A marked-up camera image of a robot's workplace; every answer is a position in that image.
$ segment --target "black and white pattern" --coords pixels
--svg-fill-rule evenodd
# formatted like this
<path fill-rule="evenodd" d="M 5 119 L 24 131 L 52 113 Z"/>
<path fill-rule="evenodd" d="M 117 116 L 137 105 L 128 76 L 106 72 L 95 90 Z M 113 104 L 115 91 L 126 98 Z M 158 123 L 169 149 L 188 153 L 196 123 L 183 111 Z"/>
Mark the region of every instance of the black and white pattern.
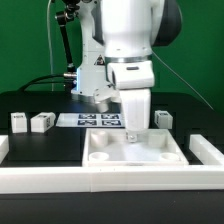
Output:
<path fill-rule="evenodd" d="M 119 120 L 105 120 L 102 121 L 103 126 L 121 126 L 121 122 Z"/>
<path fill-rule="evenodd" d="M 124 127 L 120 114 L 62 113 L 58 127 Z"/>
<path fill-rule="evenodd" d="M 79 114 L 78 119 L 96 119 L 96 114 Z"/>
<path fill-rule="evenodd" d="M 96 120 L 79 120 L 78 126 L 96 126 L 97 121 Z"/>
<path fill-rule="evenodd" d="M 51 126 L 51 119 L 50 119 L 50 117 L 47 118 L 47 121 L 46 122 L 47 122 L 46 123 L 47 124 L 47 128 L 50 127 Z"/>
<path fill-rule="evenodd" d="M 23 115 L 17 115 L 17 116 L 13 116 L 14 118 L 24 118 Z"/>
<path fill-rule="evenodd" d="M 39 115 L 38 117 L 39 117 L 39 118 L 46 118 L 47 116 L 41 114 L 41 115 Z"/>
<path fill-rule="evenodd" d="M 109 119 L 109 120 L 116 119 L 116 120 L 118 120 L 119 116 L 118 116 L 118 114 L 101 114 L 101 119 L 103 119 L 103 120 L 106 120 L 106 119 Z"/>

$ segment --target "white tray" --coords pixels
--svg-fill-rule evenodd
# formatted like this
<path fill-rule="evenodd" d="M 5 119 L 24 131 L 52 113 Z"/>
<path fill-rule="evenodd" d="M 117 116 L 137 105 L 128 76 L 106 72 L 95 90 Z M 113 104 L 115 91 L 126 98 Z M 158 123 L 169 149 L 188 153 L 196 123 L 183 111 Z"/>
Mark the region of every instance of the white tray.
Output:
<path fill-rule="evenodd" d="M 8 148 L 0 136 L 2 159 Z M 2 167 L 0 194 L 224 189 L 224 155 L 200 135 L 191 135 L 190 150 L 211 165 Z"/>
<path fill-rule="evenodd" d="M 87 129 L 83 166 L 183 166 L 188 161 L 168 130 L 149 129 L 129 143 L 125 129 Z"/>

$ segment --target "black panel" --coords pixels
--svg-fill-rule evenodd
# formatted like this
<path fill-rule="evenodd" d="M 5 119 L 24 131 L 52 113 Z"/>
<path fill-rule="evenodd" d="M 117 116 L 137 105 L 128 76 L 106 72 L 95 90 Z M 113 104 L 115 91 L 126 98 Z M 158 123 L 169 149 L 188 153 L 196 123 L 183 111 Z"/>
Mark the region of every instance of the black panel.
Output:
<path fill-rule="evenodd" d="M 92 10 L 92 16 L 94 20 L 93 39 L 96 40 L 99 44 L 103 45 L 104 40 L 102 32 L 101 3 L 98 3 L 97 6 Z"/>
<path fill-rule="evenodd" d="M 45 133 L 9 135 L 9 161 L 81 161 L 80 129 L 52 127 Z"/>
<path fill-rule="evenodd" d="M 161 26 L 153 46 L 167 46 L 181 31 L 182 16 L 176 0 L 165 0 Z"/>
<path fill-rule="evenodd" d="M 222 224 L 224 191 L 0 195 L 2 224 Z"/>

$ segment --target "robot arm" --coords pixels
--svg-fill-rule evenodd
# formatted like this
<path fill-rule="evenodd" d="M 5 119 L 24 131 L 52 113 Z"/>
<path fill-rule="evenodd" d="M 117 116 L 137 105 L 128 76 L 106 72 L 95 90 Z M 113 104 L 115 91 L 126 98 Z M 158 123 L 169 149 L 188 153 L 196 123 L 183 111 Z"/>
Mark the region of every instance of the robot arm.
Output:
<path fill-rule="evenodd" d="M 181 28 L 180 12 L 175 0 L 102 0 L 100 9 L 98 39 L 105 46 L 107 79 L 118 91 L 128 141 L 135 142 L 149 126 L 149 88 L 154 86 L 151 46 L 175 39 Z M 161 34 L 167 26 L 175 29 Z"/>

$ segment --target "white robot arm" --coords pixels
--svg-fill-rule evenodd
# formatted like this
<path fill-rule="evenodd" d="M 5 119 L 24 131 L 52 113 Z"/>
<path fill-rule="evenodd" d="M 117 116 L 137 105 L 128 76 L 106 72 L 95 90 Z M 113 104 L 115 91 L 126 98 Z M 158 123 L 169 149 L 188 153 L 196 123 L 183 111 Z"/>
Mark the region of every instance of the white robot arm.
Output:
<path fill-rule="evenodd" d="M 93 39 L 104 46 L 106 79 L 112 84 L 96 90 L 95 101 L 101 112 L 108 100 L 121 103 L 128 141 L 135 142 L 137 134 L 149 127 L 149 88 L 155 82 L 151 47 L 175 39 L 181 14 L 175 0 L 98 0 L 94 4 Z"/>

